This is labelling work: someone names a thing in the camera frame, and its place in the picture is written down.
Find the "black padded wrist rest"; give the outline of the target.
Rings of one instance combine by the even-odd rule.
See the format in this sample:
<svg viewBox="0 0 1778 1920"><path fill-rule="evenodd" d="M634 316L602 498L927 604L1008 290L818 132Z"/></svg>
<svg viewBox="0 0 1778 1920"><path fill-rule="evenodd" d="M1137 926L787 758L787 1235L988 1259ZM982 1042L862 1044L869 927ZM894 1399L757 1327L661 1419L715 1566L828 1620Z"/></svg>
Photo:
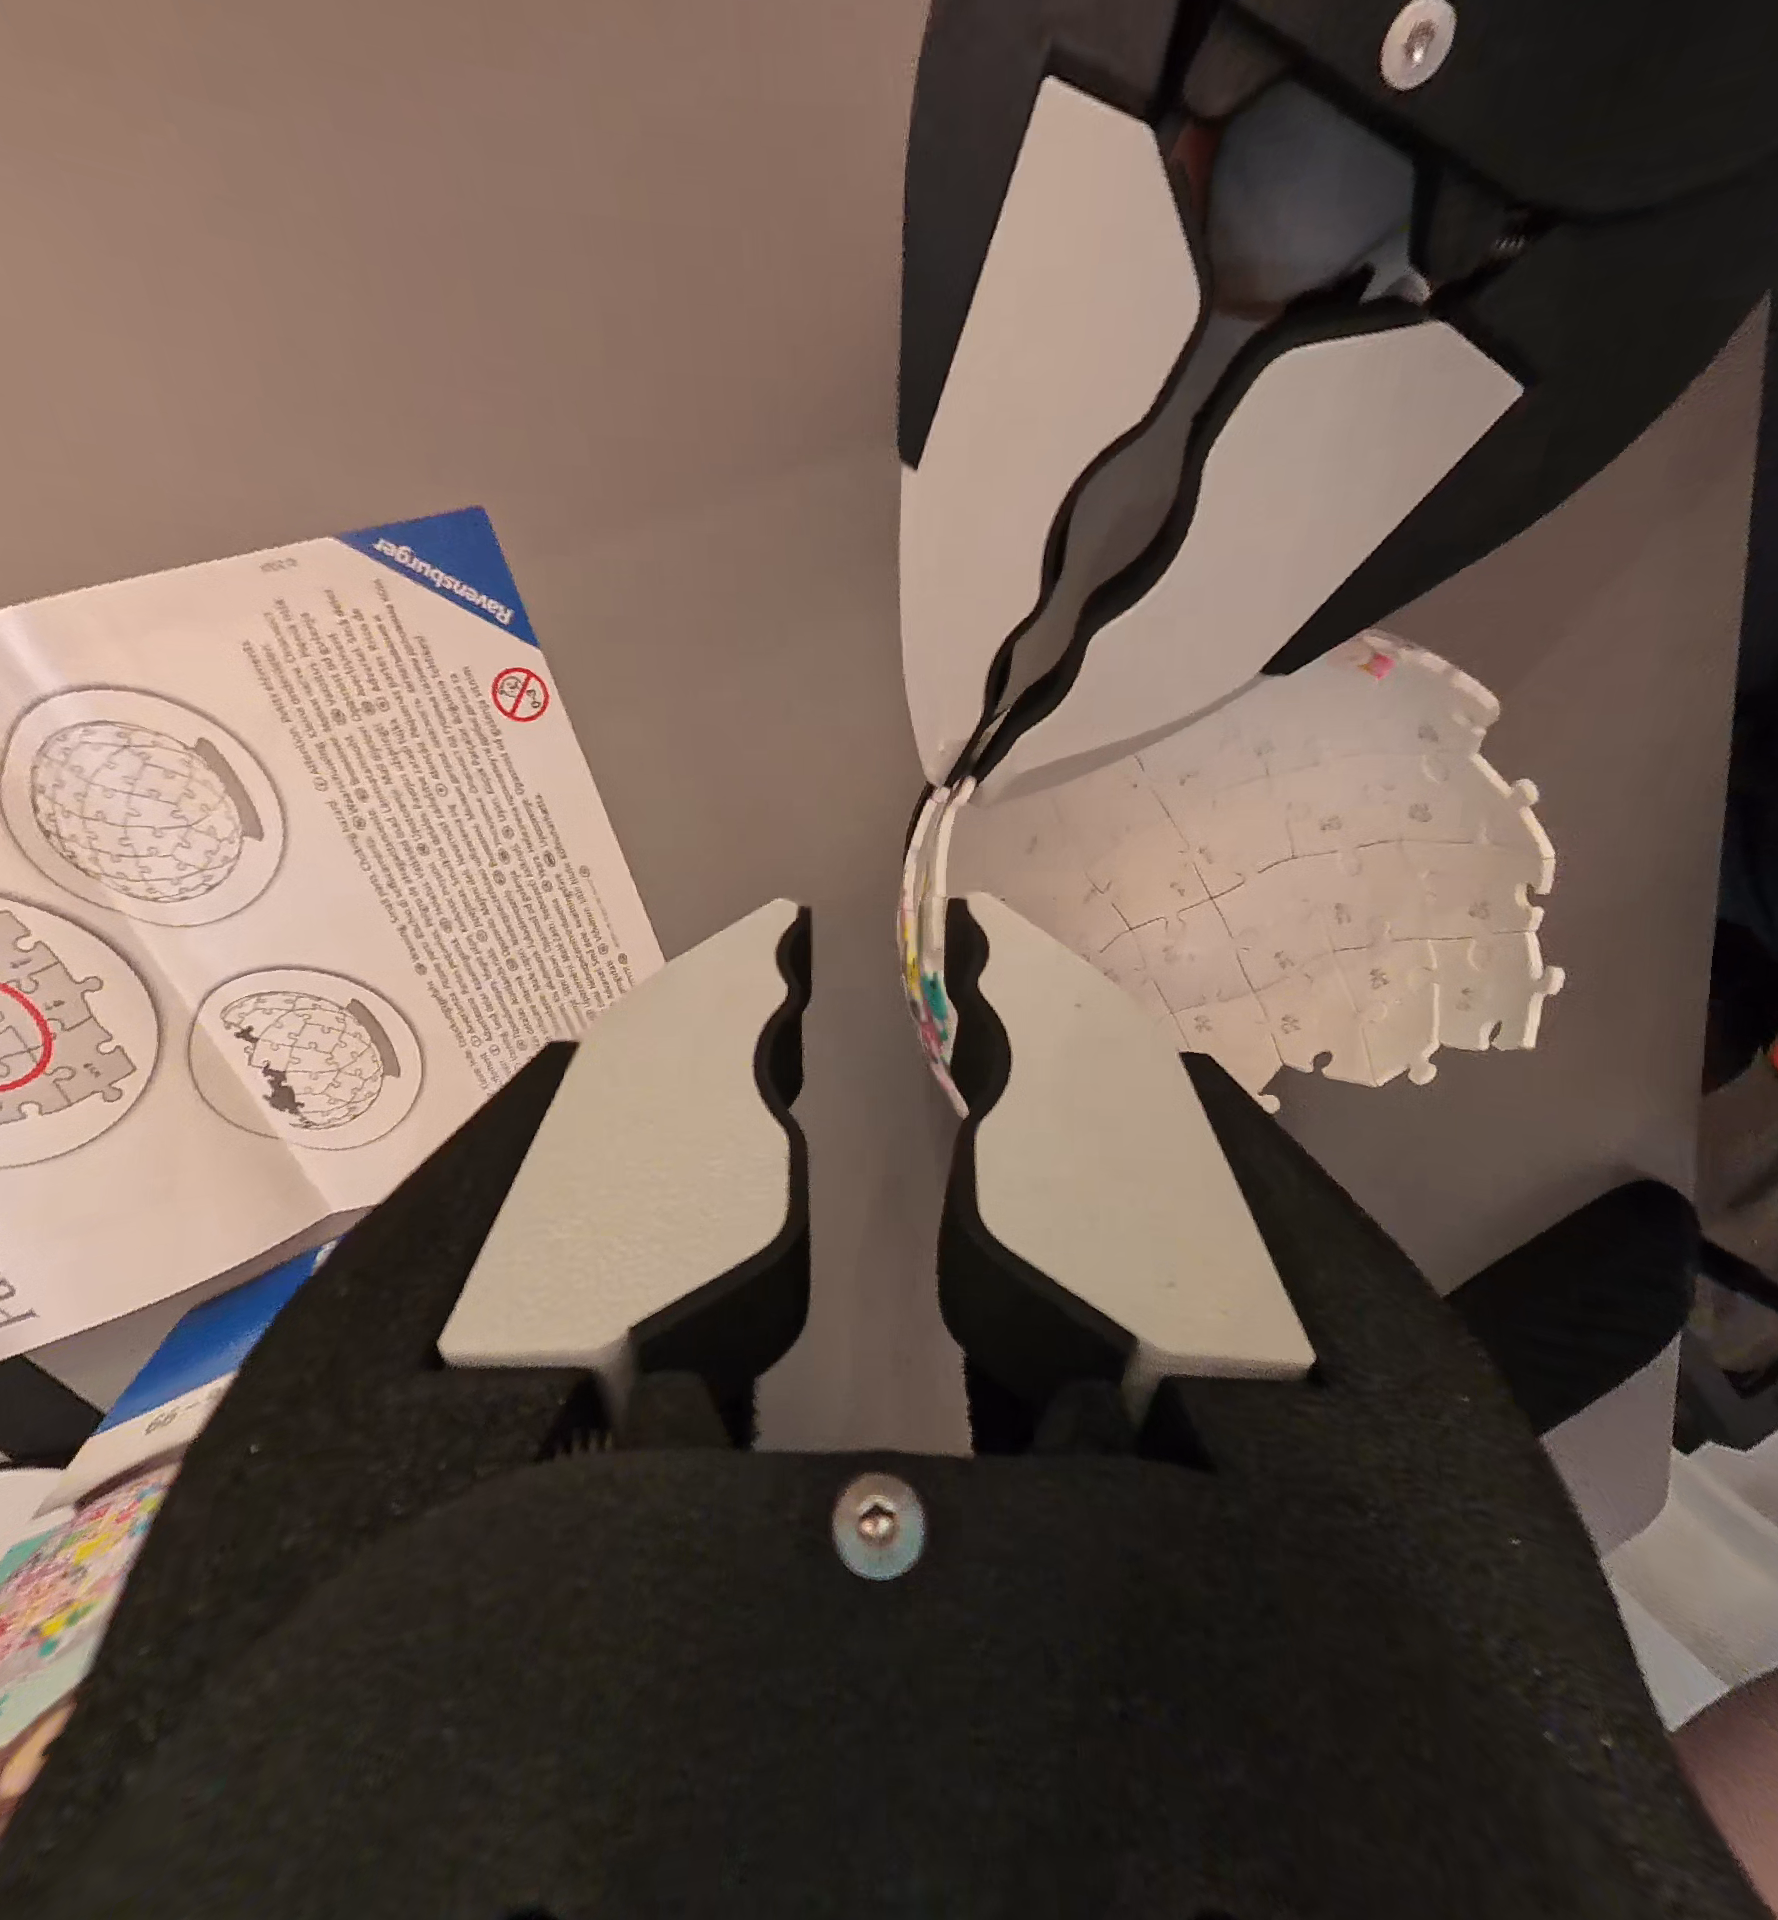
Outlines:
<svg viewBox="0 0 1778 1920"><path fill-rule="evenodd" d="M1690 1320L1700 1248L1690 1204L1630 1180L1478 1272L1447 1309L1550 1434L1670 1352Z"/></svg>

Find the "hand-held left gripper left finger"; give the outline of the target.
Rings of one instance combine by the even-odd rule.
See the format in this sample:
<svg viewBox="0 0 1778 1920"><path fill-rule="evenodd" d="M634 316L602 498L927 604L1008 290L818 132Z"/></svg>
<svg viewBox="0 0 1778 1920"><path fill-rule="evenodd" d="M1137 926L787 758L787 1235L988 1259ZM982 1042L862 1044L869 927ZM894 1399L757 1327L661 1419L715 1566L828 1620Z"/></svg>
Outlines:
<svg viewBox="0 0 1778 1920"><path fill-rule="evenodd" d="M453 1369L570 1369L609 1414L696 1377L729 1428L808 1314L812 917L775 900L570 1047L443 1324Z"/></svg>

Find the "colourful puzzle box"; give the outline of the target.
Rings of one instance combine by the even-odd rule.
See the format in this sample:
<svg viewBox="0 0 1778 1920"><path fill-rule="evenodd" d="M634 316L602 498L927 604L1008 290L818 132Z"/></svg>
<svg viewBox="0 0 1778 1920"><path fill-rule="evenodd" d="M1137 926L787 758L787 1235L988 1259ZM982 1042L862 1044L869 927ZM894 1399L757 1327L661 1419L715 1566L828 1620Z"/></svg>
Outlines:
<svg viewBox="0 0 1778 1920"><path fill-rule="evenodd" d="M80 1706L183 1453L338 1235L188 1309L0 1541L0 1843Z"/></svg>

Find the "half-built colourful puzzle ball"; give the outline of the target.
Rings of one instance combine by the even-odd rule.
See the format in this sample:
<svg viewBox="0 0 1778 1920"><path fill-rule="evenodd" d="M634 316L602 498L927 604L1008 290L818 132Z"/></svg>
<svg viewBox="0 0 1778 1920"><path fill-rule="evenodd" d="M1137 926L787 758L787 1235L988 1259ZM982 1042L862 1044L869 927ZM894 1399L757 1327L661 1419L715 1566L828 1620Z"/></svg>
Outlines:
<svg viewBox="0 0 1778 1920"><path fill-rule="evenodd" d="M1486 758L1500 700L1367 633L1037 796L918 804L903 992L951 1094L947 900L988 890L1261 1110L1283 1070L1426 1086L1439 1047L1532 1047L1563 970L1536 784Z"/></svg>

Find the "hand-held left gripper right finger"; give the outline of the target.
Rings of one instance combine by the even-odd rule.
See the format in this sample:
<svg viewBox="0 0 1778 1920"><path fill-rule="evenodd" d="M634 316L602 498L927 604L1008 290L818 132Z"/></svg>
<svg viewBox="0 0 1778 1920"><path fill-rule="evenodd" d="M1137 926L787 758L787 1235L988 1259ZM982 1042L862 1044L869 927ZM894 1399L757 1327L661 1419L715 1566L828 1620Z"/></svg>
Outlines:
<svg viewBox="0 0 1778 1920"><path fill-rule="evenodd" d="M1131 992L991 895L947 903L944 1327L1011 1428L1076 1387L1137 1423L1168 1381L1317 1352L1189 1061Z"/></svg>

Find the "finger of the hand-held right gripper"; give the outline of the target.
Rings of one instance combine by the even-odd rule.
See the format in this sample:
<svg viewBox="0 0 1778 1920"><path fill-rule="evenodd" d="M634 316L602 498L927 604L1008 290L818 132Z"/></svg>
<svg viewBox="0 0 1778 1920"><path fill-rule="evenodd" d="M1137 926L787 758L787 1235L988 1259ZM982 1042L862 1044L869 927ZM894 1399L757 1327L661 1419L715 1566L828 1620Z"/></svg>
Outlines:
<svg viewBox="0 0 1778 1920"><path fill-rule="evenodd" d="M1084 644L983 794L1031 794L1244 695L1521 400L1443 320L1389 316L1270 357L1215 427L1173 561Z"/></svg>
<svg viewBox="0 0 1778 1920"><path fill-rule="evenodd" d="M1037 614L1067 493L1156 406L1203 316L1183 212L1137 117L1043 79L923 450L903 473L903 687L927 784Z"/></svg>

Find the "folded paper instruction leaflet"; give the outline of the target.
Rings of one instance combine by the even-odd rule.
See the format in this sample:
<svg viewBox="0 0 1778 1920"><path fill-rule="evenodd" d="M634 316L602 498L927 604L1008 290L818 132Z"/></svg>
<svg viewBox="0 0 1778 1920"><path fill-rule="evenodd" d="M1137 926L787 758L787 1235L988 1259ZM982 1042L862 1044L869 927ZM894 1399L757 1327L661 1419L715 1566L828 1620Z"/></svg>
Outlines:
<svg viewBox="0 0 1778 1920"><path fill-rule="evenodd" d="M487 510L0 608L0 1362L371 1210L658 966Z"/></svg>

